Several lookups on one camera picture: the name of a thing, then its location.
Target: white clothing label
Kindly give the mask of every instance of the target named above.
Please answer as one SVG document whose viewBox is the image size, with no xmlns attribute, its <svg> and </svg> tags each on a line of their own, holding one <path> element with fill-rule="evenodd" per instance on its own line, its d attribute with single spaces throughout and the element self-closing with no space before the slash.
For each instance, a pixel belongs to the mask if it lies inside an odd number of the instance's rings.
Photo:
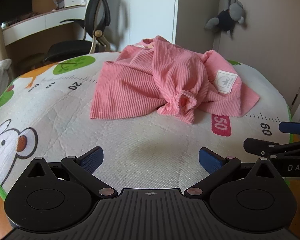
<svg viewBox="0 0 300 240">
<path fill-rule="evenodd" d="M 213 85 L 218 90 L 218 92 L 223 94 L 229 94 L 231 92 L 232 86 L 236 81 L 237 77 L 238 77 L 237 74 L 223 71 L 223 70 L 218 70 Z"/>
</svg>

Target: red number label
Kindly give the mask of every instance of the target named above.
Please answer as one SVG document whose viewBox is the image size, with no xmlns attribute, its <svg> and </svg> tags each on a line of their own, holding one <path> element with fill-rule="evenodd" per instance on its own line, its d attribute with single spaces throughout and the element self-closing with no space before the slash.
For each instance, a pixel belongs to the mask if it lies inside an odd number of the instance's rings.
<svg viewBox="0 0 300 240">
<path fill-rule="evenodd" d="M 211 130 L 217 135 L 230 136 L 231 126 L 229 116 L 211 114 Z"/>
</svg>

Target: black office chair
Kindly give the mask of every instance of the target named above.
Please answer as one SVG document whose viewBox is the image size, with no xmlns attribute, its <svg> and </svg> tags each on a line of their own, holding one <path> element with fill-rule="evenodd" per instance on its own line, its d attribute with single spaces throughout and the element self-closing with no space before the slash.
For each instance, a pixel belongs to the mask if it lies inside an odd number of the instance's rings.
<svg viewBox="0 0 300 240">
<path fill-rule="evenodd" d="M 96 15 L 99 7 L 103 4 L 103 16 L 95 28 Z M 110 9 L 107 0 L 90 0 L 86 9 L 84 20 L 81 19 L 67 19 L 63 22 L 75 22 L 79 24 L 92 37 L 91 41 L 77 40 L 77 41 L 63 41 L 54 44 L 50 47 L 48 53 L 44 58 L 44 63 L 59 62 L 72 57 L 77 57 L 85 54 L 99 52 L 99 46 L 96 46 L 96 41 L 105 47 L 104 51 L 110 51 L 110 44 L 104 37 L 103 33 L 106 26 L 110 25 Z"/>
</svg>

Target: gray plush toy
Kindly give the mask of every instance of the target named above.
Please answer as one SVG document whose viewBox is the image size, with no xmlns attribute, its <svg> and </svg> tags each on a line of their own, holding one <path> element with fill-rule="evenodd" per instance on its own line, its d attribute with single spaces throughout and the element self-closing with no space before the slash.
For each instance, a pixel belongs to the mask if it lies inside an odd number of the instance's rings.
<svg viewBox="0 0 300 240">
<path fill-rule="evenodd" d="M 231 37 L 232 30 L 238 22 L 239 24 L 244 23 L 244 10 L 243 5 L 239 1 L 231 0 L 229 6 L 229 0 L 226 0 L 226 9 L 219 13 L 217 17 L 210 19 L 206 25 L 206 30 L 211 30 L 214 27 L 218 27 L 219 29 L 228 33 Z"/>
</svg>

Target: pink garment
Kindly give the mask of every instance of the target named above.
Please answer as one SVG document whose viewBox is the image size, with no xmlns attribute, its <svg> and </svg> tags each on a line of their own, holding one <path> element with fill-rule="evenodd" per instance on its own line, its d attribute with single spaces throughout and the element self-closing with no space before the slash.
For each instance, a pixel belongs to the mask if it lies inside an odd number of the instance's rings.
<svg viewBox="0 0 300 240">
<path fill-rule="evenodd" d="M 229 94 L 218 93 L 218 70 L 236 71 L 214 50 L 195 53 L 157 36 L 127 46 L 102 67 L 90 118 L 120 119 L 157 112 L 193 123 L 194 109 L 241 117 L 259 96 L 238 76 Z"/>
</svg>

